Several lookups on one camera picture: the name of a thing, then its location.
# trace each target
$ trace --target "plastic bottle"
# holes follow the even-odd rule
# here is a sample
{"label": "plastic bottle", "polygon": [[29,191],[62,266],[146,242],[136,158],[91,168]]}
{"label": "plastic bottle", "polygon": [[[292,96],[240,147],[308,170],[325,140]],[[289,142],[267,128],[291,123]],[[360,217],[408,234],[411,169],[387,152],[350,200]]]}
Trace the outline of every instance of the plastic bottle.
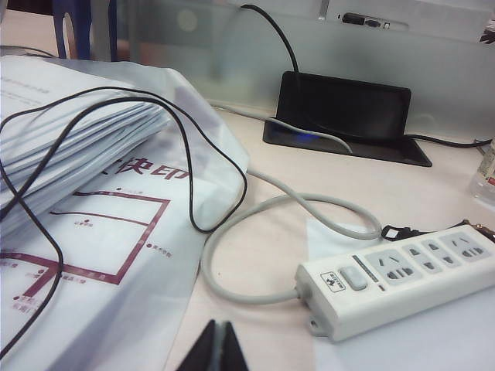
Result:
{"label": "plastic bottle", "polygon": [[483,156],[470,188],[475,197],[495,206],[495,138]]}

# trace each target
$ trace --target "black cable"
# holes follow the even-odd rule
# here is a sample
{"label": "black cable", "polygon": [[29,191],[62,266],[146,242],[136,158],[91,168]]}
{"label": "black cable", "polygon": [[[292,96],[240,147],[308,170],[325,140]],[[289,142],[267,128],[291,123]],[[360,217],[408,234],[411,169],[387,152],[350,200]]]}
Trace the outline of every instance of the black cable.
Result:
{"label": "black cable", "polygon": [[[55,102],[52,102],[50,104],[46,104],[45,106],[38,107],[38,108],[33,108],[33,109],[30,109],[30,110],[27,110],[27,111],[22,111],[22,112],[18,112],[18,113],[12,114],[11,116],[7,117],[0,124],[0,132],[2,132],[4,126],[7,123],[9,123],[10,120],[12,120],[12,119],[14,119],[16,117],[22,116],[24,114],[30,114],[30,113],[33,113],[33,112],[37,112],[37,111],[43,111],[45,109],[48,109],[48,108],[54,107],[54,106],[56,106],[58,104],[61,104],[61,103],[65,102],[65,101],[74,99],[75,97],[79,97],[80,95],[87,94],[87,93],[94,92],[94,91],[98,91],[98,90],[122,90],[122,91],[127,91],[127,92],[132,92],[132,93],[148,94],[148,95],[151,95],[151,96],[155,97],[157,100],[160,100],[160,101],[164,102],[165,104],[168,104],[168,105],[174,107],[181,114],[184,114],[184,116],[186,116],[191,121],[191,123],[198,130],[198,132],[203,137],[203,139],[208,143],[208,145],[210,145],[218,154],[220,154],[222,157],[224,157],[226,160],[228,160],[229,163],[231,163],[232,166],[235,167],[236,170],[239,172],[239,174],[243,178],[243,182],[244,182],[244,190],[242,192],[242,195],[241,195],[239,201],[237,202],[237,204],[227,213],[227,215],[219,223],[217,223],[217,225],[213,226],[212,228],[210,228],[208,230],[205,230],[205,229],[202,229],[201,227],[199,227],[197,225],[196,221],[194,220],[194,216],[193,216],[193,201],[191,199],[189,200],[189,218],[190,218],[191,223],[193,224],[193,226],[194,226],[195,229],[197,229],[201,233],[212,233],[216,228],[218,228],[220,225],[222,225],[225,222],[225,220],[227,220],[235,212],[235,210],[242,204],[242,202],[244,201],[244,197],[246,195],[248,181],[247,181],[247,179],[245,177],[244,172],[241,170],[241,168],[234,162],[234,160],[232,160],[223,151],[221,151],[204,134],[204,132],[201,129],[201,127],[197,124],[196,120],[194,120],[194,118],[191,117],[190,114],[188,114],[185,110],[183,110],[181,107],[177,106],[176,104],[174,104],[170,100],[167,100],[164,97],[160,97],[158,94],[154,94],[154,93],[148,92],[146,90],[132,89],[132,88],[127,88],[127,87],[95,87],[95,88],[92,88],[92,89],[83,90],[83,91],[80,91],[80,92],[75,93],[73,95],[70,95],[68,97],[64,97],[64,98],[61,98],[59,100],[56,100]],[[50,150],[46,153],[45,157],[38,164],[38,167],[35,169],[34,173],[31,174],[31,176],[22,185],[21,189],[18,191],[18,195],[17,196],[14,195],[14,197],[9,201],[9,203],[7,203],[6,206],[4,206],[4,207],[2,207],[2,209],[0,209],[0,222],[6,217],[7,213],[9,213],[10,210],[14,207],[14,205],[18,202],[19,197],[22,197],[27,192],[27,190],[29,189],[29,187],[35,182],[37,176],[46,167],[46,164],[51,159],[51,157],[54,155],[55,151],[58,149],[58,147],[61,145],[61,142],[63,141],[63,139],[60,140],[60,141],[59,141],[59,139],[56,140],[56,142],[52,145],[52,147],[50,148]],[[192,196],[192,194],[193,194],[192,193],[192,191],[193,191],[193,186],[192,186],[193,177],[192,176],[189,177],[189,183],[190,183],[189,190],[191,191],[191,193],[189,194],[189,197],[192,198],[193,197]]]}
{"label": "black cable", "polygon": [[449,147],[455,147],[455,148],[474,148],[474,147],[482,147],[484,145],[489,145],[492,140],[488,141],[478,141],[476,143],[456,143],[454,141],[444,141],[442,139],[438,138],[432,138],[428,137],[426,135],[419,135],[419,134],[404,134],[405,137],[411,138],[411,139],[419,139],[422,141],[431,141],[433,143],[438,143],[439,145],[448,145]]}
{"label": "black cable", "polygon": [[45,50],[37,49],[37,48],[32,48],[31,46],[22,46],[22,45],[0,45],[0,49],[5,49],[5,50],[13,50],[13,49],[24,49],[24,50],[32,50],[33,52],[38,52],[38,53],[43,53],[46,54],[45,58],[58,58],[58,56],[54,56],[52,53],[49,53]]}
{"label": "black cable", "polygon": [[[187,167],[188,167],[188,172],[189,172],[189,218],[190,218],[190,221],[193,224],[194,228],[197,229],[197,230],[199,230],[202,233],[211,233],[211,232],[213,232],[217,227],[219,227],[222,223],[224,223],[224,221],[239,207],[240,204],[242,204],[242,202],[244,200],[244,197],[246,195],[246,191],[247,191],[247,179],[246,179],[246,176],[245,176],[244,172],[241,170],[241,168],[239,168],[239,166],[234,162],[234,160],[232,160],[224,152],[222,152],[204,134],[204,132],[200,128],[200,126],[196,123],[196,121],[187,112],[185,112],[182,108],[180,108],[179,106],[175,105],[174,103],[166,100],[163,97],[160,97],[158,94],[154,94],[154,93],[151,93],[151,92],[148,92],[148,91],[145,91],[145,90],[137,90],[137,89],[131,89],[131,88],[122,88],[122,87],[98,87],[98,88],[88,89],[88,90],[81,91],[79,93],[73,94],[72,96],[65,97],[65,98],[62,98],[60,100],[57,100],[57,101],[52,102],[51,104],[47,104],[47,105],[45,105],[43,107],[33,108],[31,110],[27,110],[27,111],[23,111],[23,112],[19,112],[19,113],[13,114],[13,115],[7,117],[0,124],[0,132],[3,130],[3,128],[5,127],[5,125],[8,122],[10,122],[10,120],[12,120],[15,117],[18,117],[18,116],[21,116],[21,115],[24,115],[24,114],[28,114],[28,113],[32,113],[32,112],[36,112],[36,111],[41,111],[41,110],[45,110],[45,109],[54,107],[57,104],[61,104],[64,101],[67,101],[69,99],[73,99],[75,97],[78,97],[78,96],[80,96],[82,94],[86,94],[86,93],[91,92],[91,91],[106,90],[106,89],[110,89],[110,90],[124,90],[124,91],[131,91],[131,92],[135,92],[135,93],[148,94],[148,95],[152,95],[152,96],[154,96],[156,98],[151,98],[151,97],[119,97],[119,98],[114,98],[114,99],[110,99],[110,100],[105,100],[105,101],[98,102],[98,103],[93,104],[92,106],[86,108],[84,111],[80,112],[64,128],[64,130],[62,131],[62,133],[59,135],[59,137],[55,140],[55,142],[50,147],[49,151],[43,157],[43,160],[38,164],[38,166],[36,167],[34,173],[31,174],[31,176],[22,185],[23,192],[26,192],[26,190],[31,186],[31,184],[36,180],[36,178],[39,176],[39,174],[43,171],[43,169],[45,168],[46,164],[53,157],[53,155],[55,154],[56,150],[62,144],[63,140],[67,137],[67,135],[70,133],[70,131],[72,130],[72,128],[80,120],[82,120],[84,117],[86,117],[91,112],[93,112],[93,111],[95,111],[95,110],[97,110],[99,108],[109,106],[111,104],[119,104],[119,103],[124,103],[124,102],[145,102],[145,103],[150,103],[150,104],[157,104],[161,108],[165,109],[166,111],[168,111],[170,113],[170,115],[172,116],[172,118],[174,119],[174,121],[177,123],[177,125],[179,127],[179,131],[180,131],[181,136],[182,136],[182,139],[183,139],[183,144],[184,144],[184,148],[185,148],[185,152],[186,152]],[[191,161],[191,154],[190,154],[190,149],[189,149],[189,142],[188,142],[188,139],[187,139],[186,130],[184,129],[183,124],[182,124],[181,120],[179,119],[179,116],[169,106],[174,107],[175,109],[177,109],[178,111],[180,111],[182,114],[184,114],[189,120],[191,120],[191,122],[193,123],[193,125],[195,126],[195,128],[198,130],[198,132],[202,135],[202,137],[205,139],[205,141],[213,149],[215,149],[216,152],[218,152],[226,160],[228,160],[236,168],[236,170],[239,171],[239,173],[241,174],[241,176],[242,176],[242,178],[244,180],[244,189],[243,189],[243,192],[241,194],[241,197],[240,197],[238,203],[234,206],[234,208],[232,208],[232,210],[230,210],[227,213],[227,215],[216,226],[214,226],[213,228],[211,228],[209,230],[204,230],[204,229],[200,228],[197,225],[196,221],[194,220],[194,215],[193,215],[193,165],[192,165],[192,161]],[[56,288],[57,288],[57,286],[59,284],[59,281],[60,281],[62,272],[63,272],[63,253],[62,253],[62,250],[60,249],[60,247],[58,246],[58,244],[56,243],[56,241],[50,235],[50,233],[45,229],[45,227],[41,224],[41,222],[36,217],[36,215],[27,206],[25,200],[22,197],[23,194],[21,194],[20,192],[18,192],[15,189],[15,186],[12,184],[12,182],[9,179],[9,176],[5,172],[5,169],[4,169],[4,166],[2,164],[1,159],[0,159],[0,173],[2,174],[2,178],[4,179],[5,184],[8,186],[8,188],[11,190],[11,192],[14,195],[14,197],[12,199],[12,201],[14,201],[14,202],[11,201],[9,203],[9,205],[11,205],[11,206],[9,207],[8,210],[6,210],[6,211],[2,210],[2,211],[4,211],[4,214],[3,214],[2,217],[7,216],[8,213],[9,213],[9,211],[12,209],[12,207],[16,203],[19,203],[22,206],[22,208],[27,212],[29,218],[35,223],[35,225],[42,232],[42,234],[52,244],[52,246],[55,249],[55,251],[57,253],[57,256],[58,256],[58,264],[57,264],[56,276],[55,276],[55,279],[54,279],[54,281],[52,283],[52,286],[51,286],[51,288],[49,290],[48,295],[45,297],[45,299],[43,300],[42,304],[38,307],[38,309],[31,316],[31,318],[15,334],[14,338],[8,343],[8,345],[4,349],[1,350],[1,352],[0,352],[0,359],[2,359],[9,352],[9,350],[21,339],[21,337],[24,335],[24,333],[26,333],[26,331],[33,324],[33,322],[39,317],[39,315],[42,313],[43,309],[48,305],[48,303],[50,302],[51,298],[53,297],[53,295],[55,293],[55,290],[56,290]]]}
{"label": "black cable", "polygon": [[288,55],[291,58],[292,69],[294,70],[295,85],[296,85],[298,92],[301,93],[301,77],[299,75],[299,67],[297,64],[297,59],[295,58],[294,50],[292,49],[290,42],[287,40],[287,37],[283,33],[280,26],[265,10],[263,10],[259,6],[256,6],[253,4],[244,4],[241,6],[241,8],[254,10],[255,12],[262,15],[271,24],[271,26],[275,29],[275,31],[278,33],[278,36],[280,36],[280,39],[282,39],[282,42],[284,43],[285,48],[287,49]]}

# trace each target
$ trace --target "desk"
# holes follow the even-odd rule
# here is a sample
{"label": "desk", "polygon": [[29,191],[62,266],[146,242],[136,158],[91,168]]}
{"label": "desk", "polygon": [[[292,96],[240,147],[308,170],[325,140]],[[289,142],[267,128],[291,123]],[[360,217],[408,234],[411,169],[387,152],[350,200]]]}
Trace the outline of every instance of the desk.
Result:
{"label": "desk", "polygon": [[[7,12],[2,25],[2,43],[54,52],[54,36],[47,29],[52,27],[53,32],[53,25],[46,18],[43,32],[22,27],[27,23],[41,25],[32,21],[38,17],[44,18]],[[38,43],[32,36],[35,34],[45,36]],[[251,167],[282,180],[293,189],[348,199],[369,209],[383,225],[437,230],[468,218],[495,227],[493,210],[479,204],[467,192],[481,161],[476,149],[421,142],[420,146],[433,162],[431,168],[423,168],[268,145],[261,140],[263,123],[260,121],[228,113],[220,115],[251,155]],[[270,185],[249,177],[242,209],[278,194]],[[360,223],[346,210],[320,207],[334,220]],[[295,269],[307,256],[307,218],[308,214],[299,206],[289,204],[252,216],[235,226],[222,239],[213,260],[219,281],[245,294],[268,294],[293,287]],[[265,307],[232,304],[212,294],[199,277],[165,370],[176,369],[211,318],[234,323],[252,370],[314,369],[312,336],[305,325],[308,315],[309,310],[297,301]]]}

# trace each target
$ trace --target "white power strip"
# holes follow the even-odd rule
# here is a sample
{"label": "white power strip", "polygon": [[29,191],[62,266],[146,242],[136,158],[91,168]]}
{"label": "white power strip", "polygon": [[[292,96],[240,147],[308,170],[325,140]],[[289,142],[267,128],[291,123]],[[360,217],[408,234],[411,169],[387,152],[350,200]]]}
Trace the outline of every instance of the white power strip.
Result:
{"label": "white power strip", "polygon": [[495,243],[471,226],[299,265],[314,335],[333,341],[495,284]]}

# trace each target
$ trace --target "white plastic bag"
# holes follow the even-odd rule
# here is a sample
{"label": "white plastic bag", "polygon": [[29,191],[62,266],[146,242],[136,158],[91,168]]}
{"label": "white plastic bag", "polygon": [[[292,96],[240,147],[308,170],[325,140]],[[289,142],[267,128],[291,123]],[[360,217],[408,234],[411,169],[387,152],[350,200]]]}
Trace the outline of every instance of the white plastic bag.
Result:
{"label": "white plastic bag", "polygon": [[[71,66],[170,97],[246,169],[244,150],[177,72],[133,63]],[[192,148],[194,216],[208,228],[232,207],[242,181],[181,118]],[[66,268],[52,301],[2,360],[2,369],[162,369],[206,238],[189,221],[190,176],[170,124],[42,215]],[[44,299],[56,255],[30,225],[2,239],[1,258],[3,347]]]}

